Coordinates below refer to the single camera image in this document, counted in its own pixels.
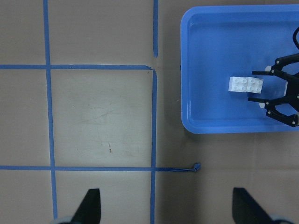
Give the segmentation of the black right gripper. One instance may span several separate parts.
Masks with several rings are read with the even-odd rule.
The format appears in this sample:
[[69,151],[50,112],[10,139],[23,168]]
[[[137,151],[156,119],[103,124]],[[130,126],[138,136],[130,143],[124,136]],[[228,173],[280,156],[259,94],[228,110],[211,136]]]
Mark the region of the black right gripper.
[[299,125],[299,113],[285,115],[276,109],[277,105],[288,104],[299,112],[299,74],[291,75],[282,69],[299,62],[299,54],[277,58],[269,71],[252,71],[252,75],[276,76],[286,81],[284,97],[276,99],[247,98],[248,101],[264,104],[266,116],[291,127]]

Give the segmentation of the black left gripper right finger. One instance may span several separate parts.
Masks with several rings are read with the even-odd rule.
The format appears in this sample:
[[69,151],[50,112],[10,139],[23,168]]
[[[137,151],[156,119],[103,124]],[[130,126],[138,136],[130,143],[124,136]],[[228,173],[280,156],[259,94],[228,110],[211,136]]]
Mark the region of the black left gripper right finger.
[[236,224],[272,224],[273,220],[245,188],[234,188],[232,217]]

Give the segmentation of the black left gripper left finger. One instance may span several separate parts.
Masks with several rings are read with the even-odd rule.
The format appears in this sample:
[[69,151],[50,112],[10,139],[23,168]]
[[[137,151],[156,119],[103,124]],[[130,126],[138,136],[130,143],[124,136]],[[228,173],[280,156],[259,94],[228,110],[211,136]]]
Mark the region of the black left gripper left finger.
[[73,215],[71,224],[99,224],[101,221],[100,189],[89,189]]

